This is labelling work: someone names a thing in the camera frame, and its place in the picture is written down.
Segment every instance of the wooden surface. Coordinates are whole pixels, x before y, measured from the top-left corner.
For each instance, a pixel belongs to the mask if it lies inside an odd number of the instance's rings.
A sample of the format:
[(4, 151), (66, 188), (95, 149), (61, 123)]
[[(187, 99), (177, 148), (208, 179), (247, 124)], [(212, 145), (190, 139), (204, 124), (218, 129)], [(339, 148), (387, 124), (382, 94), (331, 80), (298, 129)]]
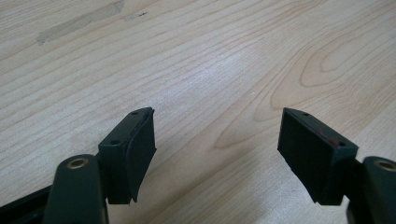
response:
[(0, 204), (152, 106), (158, 151), (111, 223), (346, 223), (276, 150), (284, 106), (396, 160), (396, 2), (0, 2)]

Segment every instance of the light wood surface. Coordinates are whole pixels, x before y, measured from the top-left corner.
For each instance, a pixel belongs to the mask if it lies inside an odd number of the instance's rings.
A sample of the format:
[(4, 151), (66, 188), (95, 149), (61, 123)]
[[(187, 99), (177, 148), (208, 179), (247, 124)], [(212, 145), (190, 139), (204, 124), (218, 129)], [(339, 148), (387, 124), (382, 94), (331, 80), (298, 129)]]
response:
[(158, 151), (111, 223), (346, 223), (277, 152), (281, 111), (396, 160), (396, 2), (1, 1), (0, 95), (1, 205), (152, 106)]

